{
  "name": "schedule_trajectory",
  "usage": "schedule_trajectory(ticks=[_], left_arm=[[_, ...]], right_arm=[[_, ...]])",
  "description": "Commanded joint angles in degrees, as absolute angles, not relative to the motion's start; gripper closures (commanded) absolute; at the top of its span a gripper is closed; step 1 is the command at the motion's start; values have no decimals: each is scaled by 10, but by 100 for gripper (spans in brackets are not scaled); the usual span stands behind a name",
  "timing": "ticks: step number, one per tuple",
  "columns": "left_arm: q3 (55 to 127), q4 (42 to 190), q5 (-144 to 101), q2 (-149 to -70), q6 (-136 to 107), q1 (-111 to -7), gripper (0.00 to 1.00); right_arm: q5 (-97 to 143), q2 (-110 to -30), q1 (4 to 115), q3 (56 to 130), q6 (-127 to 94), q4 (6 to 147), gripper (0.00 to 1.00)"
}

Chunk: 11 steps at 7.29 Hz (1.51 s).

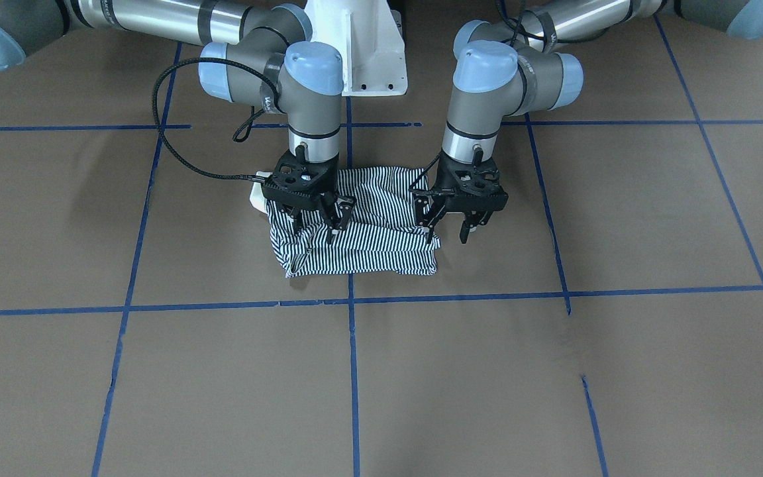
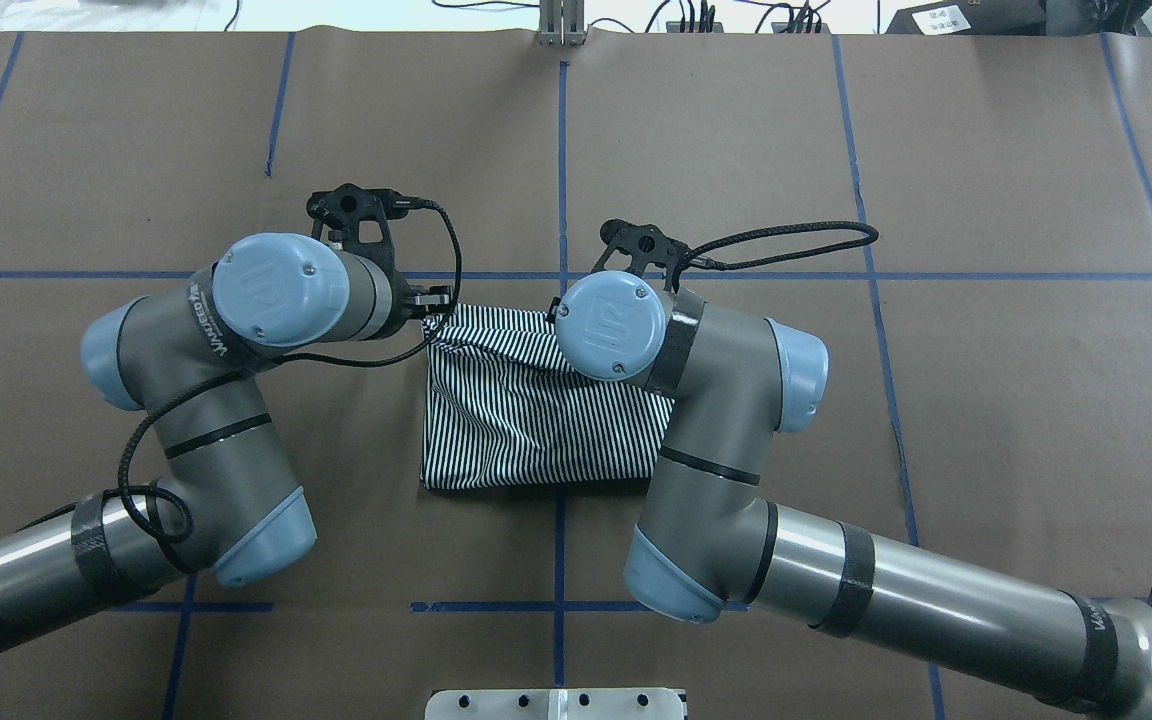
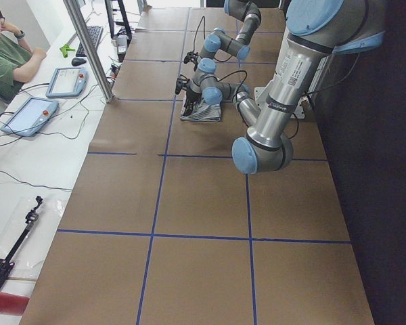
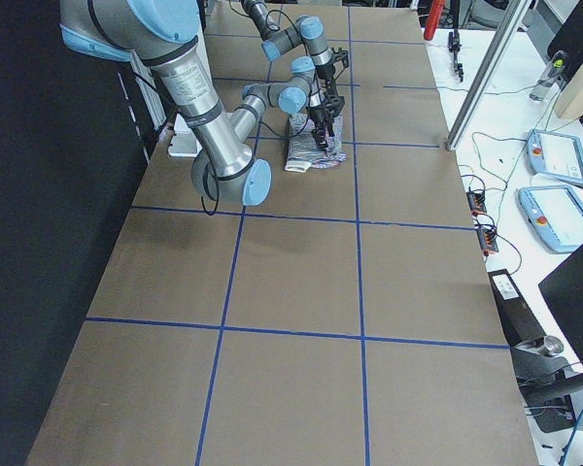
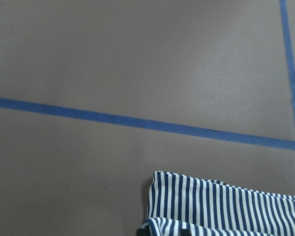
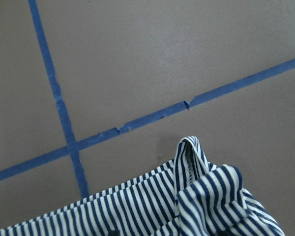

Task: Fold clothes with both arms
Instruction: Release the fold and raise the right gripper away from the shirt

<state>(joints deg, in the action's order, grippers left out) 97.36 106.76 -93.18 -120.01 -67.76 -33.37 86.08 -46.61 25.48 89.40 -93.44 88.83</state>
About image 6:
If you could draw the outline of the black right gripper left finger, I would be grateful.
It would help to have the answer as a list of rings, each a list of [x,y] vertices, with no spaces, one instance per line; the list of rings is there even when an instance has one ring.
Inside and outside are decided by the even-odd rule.
[[[119,230],[109,231],[109,236],[120,236],[120,231]]]

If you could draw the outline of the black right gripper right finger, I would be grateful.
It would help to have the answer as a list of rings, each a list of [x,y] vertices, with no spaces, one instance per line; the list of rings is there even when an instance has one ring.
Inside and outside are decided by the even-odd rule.
[[[218,236],[228,236],[228,233],[226,231],[219,231],[217,232]]]

